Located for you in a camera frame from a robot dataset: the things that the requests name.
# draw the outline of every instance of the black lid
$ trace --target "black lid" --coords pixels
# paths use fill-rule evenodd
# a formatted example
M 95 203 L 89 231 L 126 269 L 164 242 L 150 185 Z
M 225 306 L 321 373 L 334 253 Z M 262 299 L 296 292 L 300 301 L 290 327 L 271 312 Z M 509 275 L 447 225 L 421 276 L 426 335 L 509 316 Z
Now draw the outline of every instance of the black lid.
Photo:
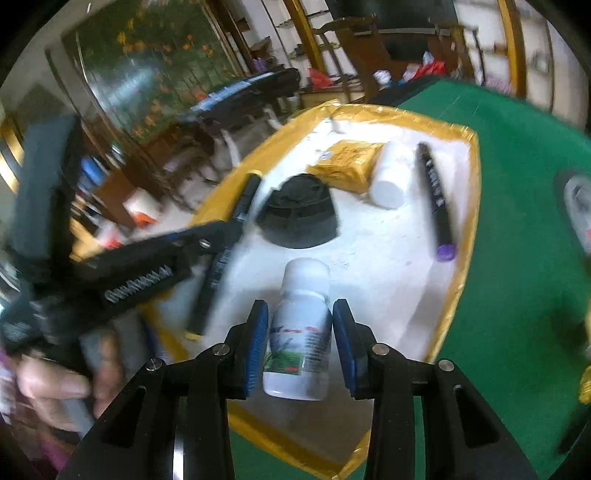
M 310 248 L 337 235 L 335 206 L 329 188 L 303 173 L 273 190 L 257 219 L 271 243 L 287 248 Z

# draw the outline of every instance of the human hand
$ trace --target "human hand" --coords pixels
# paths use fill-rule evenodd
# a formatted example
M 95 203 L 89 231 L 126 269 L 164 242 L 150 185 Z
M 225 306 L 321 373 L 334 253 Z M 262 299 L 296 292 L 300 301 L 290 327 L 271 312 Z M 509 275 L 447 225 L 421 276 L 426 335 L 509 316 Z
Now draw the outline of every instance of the human hand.
M 41 421 L 48 425 L 75 432 L 61 400 L 95 397 L 94 415 L 99 417 L 116 397 L 124 384 L 125 376 L 119 356 L 119 340 L 113 331 L 100 339 L 102 362 L 95 374 L 91 388 L 89 380 L 61 365 L 23 355 L 16 367 L 17 383 L 22 394 L 28 397 Z

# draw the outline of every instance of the black pen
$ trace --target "black pen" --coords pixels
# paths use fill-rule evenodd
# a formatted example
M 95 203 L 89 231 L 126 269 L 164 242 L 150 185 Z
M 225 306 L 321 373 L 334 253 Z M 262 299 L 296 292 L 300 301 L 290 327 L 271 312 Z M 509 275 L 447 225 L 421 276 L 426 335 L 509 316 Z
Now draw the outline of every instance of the black pen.
M 255 193 L 261 184 L 261 180 L 260 172 L 249 173 L 246 177 L 242 193 L 238 197 L 238 201 L 234 206 L 231 218 L 240 222 L 242 227 L 246 225 L 246 221 L 248 220 L 248 210 L 250 209 Z M 185 331 L 185 337 L 189 340 L 198 340 L 203 335 L 207 326 L 209 310 L 211 309 L 213 299 L 215 298 L 222 281 L 222 275 L 226 269 L 234 245 L 225 248 L 217 255 L 212 255 L 210 260 L 208 260 L 209 263 L 207 265 L 205 277 L 199 295 L 195 298 L 193 305 L 191 306 L 189 325 Z
M 417 147 L 417 160 L 424 167 L 426 180 L 429 185 L 431 218 L 433 219 L 437 241 L 436 257 L 440 262 L 449 262 L 456 256 L 456 246 L 453 243 L 441 179 L 431 156 L 431 149 L 426 143 L 419 143 Z

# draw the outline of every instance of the screw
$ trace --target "screw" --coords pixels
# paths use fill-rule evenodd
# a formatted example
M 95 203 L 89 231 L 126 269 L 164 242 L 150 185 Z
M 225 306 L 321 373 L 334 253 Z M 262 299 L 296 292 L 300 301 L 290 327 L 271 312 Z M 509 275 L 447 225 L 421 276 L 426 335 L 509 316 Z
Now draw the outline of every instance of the screw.
M 451 372 L 455 368 L 453 362 L 446 359 L 439 360 L 437 366 L 441 368 L 441 370 L 443 370 L 444 372 Z
M 228 347 L 228 345 L 226 345 L 225 343 L 216 343 L 212 347 L 212 352 L 214 355 L 224 356 L 230 353 L 230 347 Z
M 371 347 L 371 350 L 376 355 L 387 355 L 390 351 L 390 347 L 385 343 L 375 343 L 373 347 Z
M 155 372 L 157 369 L 159 369 L 163 365 L 164 365 L 164 362 L 160 358 L 153 358 L 152 360 L 148 360 L 144 364 L 144 367 L 146 367 L 146 370 L 148 372 Z

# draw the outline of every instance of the white plastic bottle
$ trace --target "white plastic bottle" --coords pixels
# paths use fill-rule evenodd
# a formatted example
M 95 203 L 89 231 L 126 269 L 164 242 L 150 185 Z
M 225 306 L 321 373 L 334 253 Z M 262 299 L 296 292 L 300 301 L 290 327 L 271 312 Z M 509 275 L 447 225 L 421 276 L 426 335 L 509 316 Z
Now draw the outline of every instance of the white plastic bottle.
M 262 376 L 267 394 L 293 400 L 326 396 L 332 337 L 329 285 L 330 270 L 320 260 L 296 258 L 285 266 Z

